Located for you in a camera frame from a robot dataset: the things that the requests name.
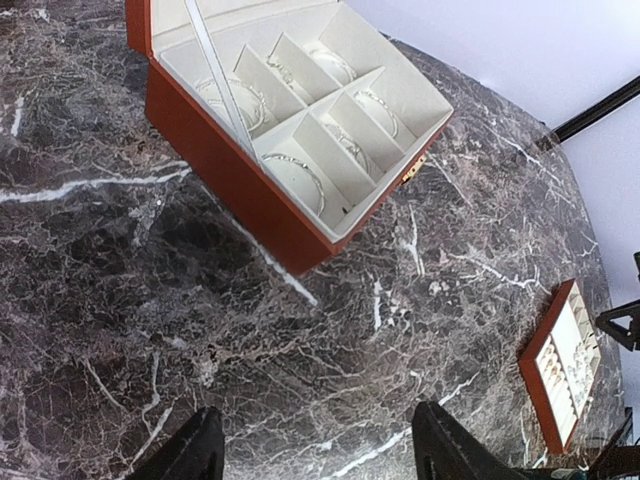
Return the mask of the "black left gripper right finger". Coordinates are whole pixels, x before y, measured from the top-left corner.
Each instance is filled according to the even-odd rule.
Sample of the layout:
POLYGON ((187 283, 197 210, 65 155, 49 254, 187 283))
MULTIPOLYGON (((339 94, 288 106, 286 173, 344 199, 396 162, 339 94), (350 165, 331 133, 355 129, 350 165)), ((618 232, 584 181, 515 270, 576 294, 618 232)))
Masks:
POLYGON ((438 402, 420 402, 411 431, 418 479, 524 479, 492 455, 438 402))

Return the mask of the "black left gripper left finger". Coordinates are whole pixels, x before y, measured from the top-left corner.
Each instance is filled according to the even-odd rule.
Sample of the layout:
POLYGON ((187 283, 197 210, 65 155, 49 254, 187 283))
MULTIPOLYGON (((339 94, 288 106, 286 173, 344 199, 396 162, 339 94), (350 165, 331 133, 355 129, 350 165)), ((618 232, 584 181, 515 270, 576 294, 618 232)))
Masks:
POLYGON ((126 479, 222 479, 224 453, 221 413, 213 406, 202 407, 126 479))

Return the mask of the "red jewelry tray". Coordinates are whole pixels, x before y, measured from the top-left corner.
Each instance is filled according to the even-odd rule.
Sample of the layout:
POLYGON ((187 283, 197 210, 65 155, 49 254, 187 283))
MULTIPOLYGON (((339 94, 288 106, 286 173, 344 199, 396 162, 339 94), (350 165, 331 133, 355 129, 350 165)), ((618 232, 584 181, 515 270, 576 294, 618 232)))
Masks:
POLYGON ((575 279, 563 282, 518 365, 548 451, 568 452, 601 361, 596 332, 575 279))

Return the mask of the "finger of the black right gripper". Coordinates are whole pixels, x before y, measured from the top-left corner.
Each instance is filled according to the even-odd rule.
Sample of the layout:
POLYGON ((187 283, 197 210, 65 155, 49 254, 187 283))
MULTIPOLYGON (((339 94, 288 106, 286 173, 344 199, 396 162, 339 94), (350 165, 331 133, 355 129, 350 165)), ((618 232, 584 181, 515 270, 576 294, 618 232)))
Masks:
POLYGON ((639 310, 638 304, 624 304, 604 311, 597 317, 597 327, 613 338, 627 350, 639 349, 639 310), (616 319, 629 317, 628 327, 616 322, 616 319))

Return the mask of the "red jewelry box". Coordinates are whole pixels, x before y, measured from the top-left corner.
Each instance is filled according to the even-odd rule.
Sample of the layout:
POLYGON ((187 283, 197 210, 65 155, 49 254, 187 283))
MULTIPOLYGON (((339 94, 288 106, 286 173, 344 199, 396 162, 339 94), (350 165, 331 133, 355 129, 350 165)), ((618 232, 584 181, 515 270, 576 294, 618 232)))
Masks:
POLYGON ((337 254, 453 107, 342 1, 129 1, 151 123, 291 273, 337 254))

